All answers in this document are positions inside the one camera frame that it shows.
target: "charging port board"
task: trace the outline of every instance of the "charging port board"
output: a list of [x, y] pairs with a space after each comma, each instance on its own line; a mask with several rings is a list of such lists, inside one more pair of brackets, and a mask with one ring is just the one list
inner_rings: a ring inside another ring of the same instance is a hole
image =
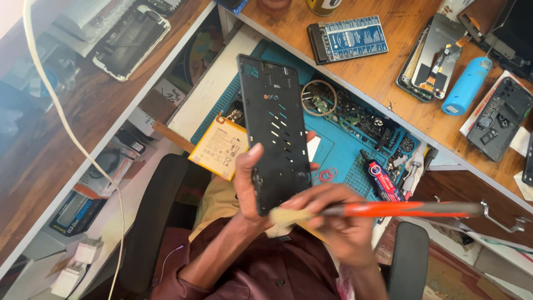
[[307, 27], [317, 65], [387, 53], [379, 17], [314, 23]]

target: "chair armrest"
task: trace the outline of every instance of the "chair armrest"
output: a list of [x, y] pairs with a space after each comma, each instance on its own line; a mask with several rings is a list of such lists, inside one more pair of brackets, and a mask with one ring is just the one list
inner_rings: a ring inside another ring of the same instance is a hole
[[429, 236], [422, 227], [400, 222], [387, 289], [390, 300], [422, 299], [427, 276]]
[[129, 242], [120, 271], [120, 281], [130, 291], [139, 294], [151, 286], [168, 215], [188, 165], [187, 158], [167, 154], [148, 183], [128, 234]]

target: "black chair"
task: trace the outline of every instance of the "black chair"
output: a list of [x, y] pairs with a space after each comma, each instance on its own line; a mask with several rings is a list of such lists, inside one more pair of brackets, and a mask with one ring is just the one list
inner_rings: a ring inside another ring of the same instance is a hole
[[[194, 176], [186, 176], [195, 169]], [[165, 227], [191, 229], [196, 207], [175, 202], [179, 189], [190, 184], [209, 182], [211, 173], [187, 158], [168, 154], [161, 159], [139, 205], [139, 211], [128, 234], [124, 264], [120, 271], [122, 286], [148, 299], [152, 277]], [[429, 237], [425, 229], [401, 222], [396, 230], [391, 266], [382, 266], [391, 300], [418, 300], [424, 292]]]

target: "person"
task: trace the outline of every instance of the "person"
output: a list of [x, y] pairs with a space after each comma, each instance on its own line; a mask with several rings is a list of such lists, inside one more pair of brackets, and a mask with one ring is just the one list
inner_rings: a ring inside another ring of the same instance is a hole
[[[308, 133], [308, 141], [315, 135]], [[190, 237], [190, 263], [167, 275], [152, 291], [152, 300], [341, 299], [337, 269], [321, 240], [299, 226], [275, 239], [265, 233], [273, 225], [257, 214], [252, 182], [252, 168], [263, 151], [256, 144], [237, 157], [233, 186], [220, 177], [212, 180]], [[311, 169], [317, 168], [311, 163]], [[210, 195], [225, 205], [214, 209]], [[343, 184], [321, 184], [281, 207], [317, 213], [331, 203], [356, 201], [364, 198]], [[213, 217], [217, 213], [226, 217]], [[349, 268], [355, 299], [388, 299], [370, 245], [373, 219], [313, 217], [309, 226], [318, 229], [333, 257]]]

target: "hand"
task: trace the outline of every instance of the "hand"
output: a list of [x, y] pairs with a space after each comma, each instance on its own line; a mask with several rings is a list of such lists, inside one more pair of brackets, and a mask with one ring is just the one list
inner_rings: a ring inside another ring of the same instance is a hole
[[[313, 139], [317, 134], [314, 131], [307, 133], [307, 142]], [[255, 204], [255, 187], [252, 180], [252, 170], [254, 165], [263, 155], [263, 145], [255, 144], [248, 152], [237, 156], [235, 161], [235, 176], [233, 177], [233, 186], [239, 199], [240, 213], [248, 220], [264, 230], [272, 227], [268, 217], [261, 217], [257, 213]], [[311, 162], [311, 171], [318, 170], [319, 164]]]
[[[365, 199], [344, 184], [325, 183], [294, 195], [281, 205], [286, 209], [307, 208], [319, 213], [333, 203], [363, 202]], [[309, 225], [322, 232], [326, 243], [338, 260], [352, 267], [367, 267], [376, 264], [372, 251], [374, 219], [362, 217], [316, 216]]]

